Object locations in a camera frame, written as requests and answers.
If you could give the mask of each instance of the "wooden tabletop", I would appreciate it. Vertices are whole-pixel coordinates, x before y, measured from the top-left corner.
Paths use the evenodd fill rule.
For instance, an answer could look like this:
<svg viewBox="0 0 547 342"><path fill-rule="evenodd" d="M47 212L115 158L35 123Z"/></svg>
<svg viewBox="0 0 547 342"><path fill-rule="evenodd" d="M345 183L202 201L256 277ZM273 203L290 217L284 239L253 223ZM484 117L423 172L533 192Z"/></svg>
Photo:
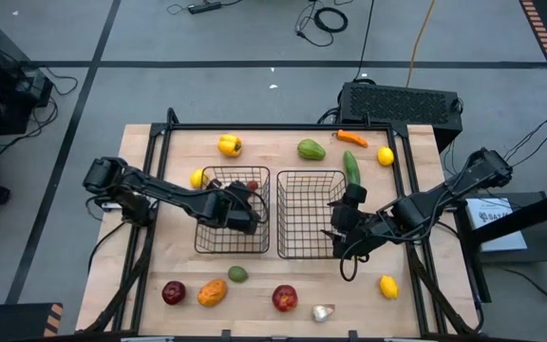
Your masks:
<svg viewBox="0 0 547 342"><path fill-rule="evenodd" d="M149 129L149 125L126 127L120 156L129 164L142 167ZM430 126L410 126L408 131L419 185L425 191L443 181L438 149ZM239 158L228 159L218 152L218 137L224 133L236 134L242 139L244 145ZM194 248L195 220L179 208L161 205L140 334L204 336L220 335L221 330L229 329L235 336L344 337L349 330L356 330L364 337L419 336L403 245L387 243L373 251L370 262L360 264L358 276L351 283L339 275L339 260L287 260L277 253L276 177L279 171L343 170L342 156L349 150L358 161L362 185L368 190L367 202L360 209L375 212L396 199L392 169L381 166L375 159L377 150L387 145L386 133L357 132L368 141L368 148L339 142L332 133L247 130L175 130L172 133L165 180L174 184L189 187L192 172L206 166L262 165L270 169L270 248L265 254L198 254ZM306 138L326 149L327 157L323 161L304 161L297 156L296 146ZM396 143L399 150L396 162L401 165L404 186L410 193L402 142L396 139ZM160 145L156 147L152 174L157 169L159 154ZM443 214L442 221L454 227L450 214ZM99 238L119 222L119 212L105 214ZM129 231L129 228L121 230L94 257L77 329L88 326L119 288ZM478 319L460 243L438 227L434 228L430 241L441 290L466 323L476 326ZM200 306L196 300L199 288L213 278L226 278L227 270L234 265L244 267L250 278L242 284L228 281L226 298L214 308ZM381 295L378 282L383 275L396 279L400 287L397 300ZM161 300L161 289L169 280L181 281L187 287L187 297L177 306L168 306ZM293 312L280 313L272 305L272 292L281 284L290 284L297 290L299 305ZM431 300L425 288L424 293L429 327L435 331ZM132 291L126 308L134 305L134 299ZM314 323L311 320L311 308L317 304L335 305L329 321ZM126 328L131 311L126 309L123 322Z"/></svg>

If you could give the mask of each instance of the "lemon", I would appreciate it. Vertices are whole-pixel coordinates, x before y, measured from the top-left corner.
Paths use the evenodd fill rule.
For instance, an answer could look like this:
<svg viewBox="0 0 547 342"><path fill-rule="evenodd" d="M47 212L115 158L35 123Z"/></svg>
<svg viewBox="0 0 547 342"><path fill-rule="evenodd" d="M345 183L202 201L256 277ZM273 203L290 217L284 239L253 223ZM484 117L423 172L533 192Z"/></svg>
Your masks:
<svg viewBox="0 0 547 342"><path fill-rule="evenodd" d="M377 159L383 166L391 165L394 162L394 152L389 147L381 147L377 152Z"/></svg>
<svg viewBox="0 0 547 342"><path fill-rule="evenodd" d="M204 169L198 169L191 174L190 183L194 189L201 189L201 186L208 181L208 177L204 175Z"/></svg>
<svg viewBox="0 0 547 342"><path fill-rule="evenodd" d="M387 299L396 299L398 298L398 285L396 285L396 280L389 275L384 275L381 277L379 282L379 287L381 288L381 293Z"/></svg>

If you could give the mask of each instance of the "black wire basket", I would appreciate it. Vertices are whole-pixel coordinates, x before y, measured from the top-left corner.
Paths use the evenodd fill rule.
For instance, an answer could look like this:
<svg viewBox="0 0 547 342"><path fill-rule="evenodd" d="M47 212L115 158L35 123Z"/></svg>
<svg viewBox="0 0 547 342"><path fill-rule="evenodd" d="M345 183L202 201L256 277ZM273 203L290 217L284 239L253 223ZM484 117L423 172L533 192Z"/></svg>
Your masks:
<svg viewBox="0 0 547 342"><path fill-rule="evenodd" d="M333 258L328 203L343 197L340 171L282 171L277 174L277 253L282 258Z"/></svg>
<svg viewBox="0 0 547 342"><path fill-rule="evenodd" d="M204 169L207 181L217 179L223 186L232 181L241 181L248 184L256 181L258 187L255 192L263 198L263 203L257 196L248 198L249 204L260 216L261 220L270 217L270 170L263 166L208 166ZM194 242L196 252L205 254L228 253L265 253L270 248L270 221L258 223L253 235L229 228L214 229L198 224Z"/></svg>

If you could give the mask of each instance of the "yellow bell pepper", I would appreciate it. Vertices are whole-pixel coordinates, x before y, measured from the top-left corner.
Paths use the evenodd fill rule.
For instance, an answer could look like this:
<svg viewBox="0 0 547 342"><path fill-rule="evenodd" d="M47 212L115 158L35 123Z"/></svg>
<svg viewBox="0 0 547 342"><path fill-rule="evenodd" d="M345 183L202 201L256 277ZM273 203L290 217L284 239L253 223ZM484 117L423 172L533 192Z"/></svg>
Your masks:
<svg viewBox="0 0 547 342"><path fill-rule="evenodd" d="M227 157L237 157L242 151L242 140L235 135L225 134L218 140L218 150Z"/></svg>

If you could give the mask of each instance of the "yellow cable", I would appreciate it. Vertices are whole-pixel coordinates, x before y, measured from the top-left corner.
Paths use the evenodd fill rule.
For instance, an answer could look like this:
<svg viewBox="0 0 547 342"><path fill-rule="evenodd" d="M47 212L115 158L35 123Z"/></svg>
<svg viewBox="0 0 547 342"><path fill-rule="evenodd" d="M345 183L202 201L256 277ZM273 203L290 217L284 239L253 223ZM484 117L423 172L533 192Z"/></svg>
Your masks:
<svg viewBox="0 0 547 342"><path fill-rule="evenodd" d="M434 4L436 4L436 0L432 0L429 3L429 9L427 10L427 14L425 15L424 23L422 24L422 29L419 30L419 35L417 36L417 40L415 41L415 46L413 47L413 55L410 56L410 67L408 68L408 77L406 78L406 87L408 87L408 84L410 84L410 76L413 73L413 64L415 63L415 55L417 55L417 46L419 45L419 41L422 39L422 34L424 34L425 26L427 25L427 21L429 20L429 15L432 13L432 9L434 9Z"/></svg>

